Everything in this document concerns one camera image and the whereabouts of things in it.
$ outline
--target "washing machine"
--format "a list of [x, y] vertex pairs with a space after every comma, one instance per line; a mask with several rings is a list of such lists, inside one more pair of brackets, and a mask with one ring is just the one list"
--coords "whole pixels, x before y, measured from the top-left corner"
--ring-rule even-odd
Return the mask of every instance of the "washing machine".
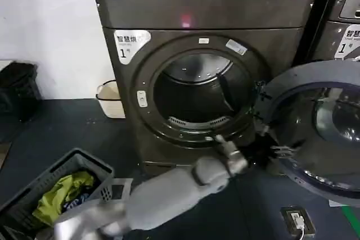
[[294, 64], [360, 58], [360, 0], [315, 0]]
[[254, 140], [261, 87], [291, 66], [313, 0], [96, 0], [126, 118], [157, 174]]

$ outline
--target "dark floor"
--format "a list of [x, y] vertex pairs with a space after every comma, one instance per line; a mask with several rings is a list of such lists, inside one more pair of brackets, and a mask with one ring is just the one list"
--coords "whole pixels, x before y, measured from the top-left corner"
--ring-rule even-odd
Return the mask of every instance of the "dark floor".
[[[2, 117], [0, 140], [13, 143], [0, 171], [0, 205], [74, 147], [110, 164], [116, 177], [134, 178], [135, 185], [147, 177], [126, 120], [106, 118], [92, 99], [46, 101], [26, 124]], [[312, 239], [358, 239], [340, 208], [330, 208], [285, 176], [256, 169], [176, 219], [150, 232], [131, 232], [127, 239], [294, 239], [280, 214], [291, 205], [308, 211], [316, 227]]]

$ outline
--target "dryer top panel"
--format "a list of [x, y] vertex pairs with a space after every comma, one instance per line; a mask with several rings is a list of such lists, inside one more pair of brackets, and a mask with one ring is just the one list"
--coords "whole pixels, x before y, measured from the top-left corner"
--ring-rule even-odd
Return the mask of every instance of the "dryer top panel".
[[113, 29], [277, 29], [305, 25], [313, 0], [96, 0]]

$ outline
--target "clothing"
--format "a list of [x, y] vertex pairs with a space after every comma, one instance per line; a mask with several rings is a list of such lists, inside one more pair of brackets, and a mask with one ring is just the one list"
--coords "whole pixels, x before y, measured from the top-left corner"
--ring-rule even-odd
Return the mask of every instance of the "clothing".
[[64, 213], [67, 210], [74, 208], [75, 206], [81, 205], [84, 201], [86, 201], [86, 199], [90, 196], [90, 194], [91, 193], [89, 192], [82, 193], [78, 197], [73, 199], [71, 202], [65, 202], [64, 205], [62, 206], [62, 212]]
[[63, 204], [72, 202], [81, 193], [91, 189], [94, 186], [94, 181], [94, 177], [87, 171], [79, 171], [61, 178], [39, 200], [33, 216], [52, 226], [58, 216], [61, 215]]

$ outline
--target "white label sticker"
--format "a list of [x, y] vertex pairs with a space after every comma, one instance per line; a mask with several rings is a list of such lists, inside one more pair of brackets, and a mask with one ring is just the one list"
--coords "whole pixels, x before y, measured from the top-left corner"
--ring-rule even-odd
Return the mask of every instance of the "white label sticker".
[[209, 44], [209, 38], [199, 38], [199, 44]]
[[334, 56], [360, 59], [360, 25], [348, 26]]
[[134, 55], [151, 40], [151, 34], [146, 30], [116, 30], [114, 38], [119, 60], [127, 65]]
[[330, 207], [342, 207], [342, 206], [347, 206], [347, 205], [343, 205], [342, 203], [334, 202], [334, 201], [331, 201], [331, 200], [328, 201], [328, 205], [329, 205]]
[[242, 46], [241, 44], [238, 44], [236, 41], [229, 39], [229, 41], [226, 43], [226, 47], [237, 52], [240, 55], [244, 55], [248, 49], [246, 47]]

